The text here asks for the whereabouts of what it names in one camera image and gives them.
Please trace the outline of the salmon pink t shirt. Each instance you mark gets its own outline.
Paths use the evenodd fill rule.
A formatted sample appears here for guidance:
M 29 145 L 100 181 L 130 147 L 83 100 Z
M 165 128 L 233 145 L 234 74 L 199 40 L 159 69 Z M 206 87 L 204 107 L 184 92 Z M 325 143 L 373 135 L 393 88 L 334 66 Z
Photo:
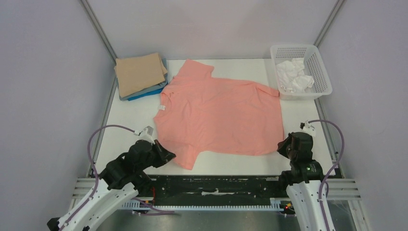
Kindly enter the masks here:
M 191 59 L 160 93 L 154 117 L 159 142 L 175 163 L 193 169 L 201 152 L 258 156 L 284 138 L 279 92 L 249 81 L 213 77 Z

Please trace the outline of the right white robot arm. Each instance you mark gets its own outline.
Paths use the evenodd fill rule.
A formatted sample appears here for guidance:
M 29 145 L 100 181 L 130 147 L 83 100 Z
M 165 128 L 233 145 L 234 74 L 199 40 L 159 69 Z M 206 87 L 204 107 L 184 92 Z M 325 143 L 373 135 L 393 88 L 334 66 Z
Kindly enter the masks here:
M 304 132 L 292 132 L 278 143 L 278 153 L 290 160 L 291 167 L 278 176 L 278 191 L 290 198 L 302 231 L 334 231 L 328 186 L 312 148 L 313 137 Z

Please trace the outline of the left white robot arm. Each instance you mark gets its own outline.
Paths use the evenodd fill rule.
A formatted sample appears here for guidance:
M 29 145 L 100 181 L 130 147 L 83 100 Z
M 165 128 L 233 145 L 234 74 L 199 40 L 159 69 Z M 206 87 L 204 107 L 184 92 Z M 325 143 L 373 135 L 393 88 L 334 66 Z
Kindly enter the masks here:
M 130 149 L 87 179 L 90 190 L 66 214 L 52 218 L 51 231 L 94 231 L 121 208 L 152 214 L 176 209 L 238 209 L 267 207 L 271 198 L 285 197 L 276 177 L 266 176 L 160 176 L 148 167 L 162 167 L 174 158 L 150 134 L 138 133 Z

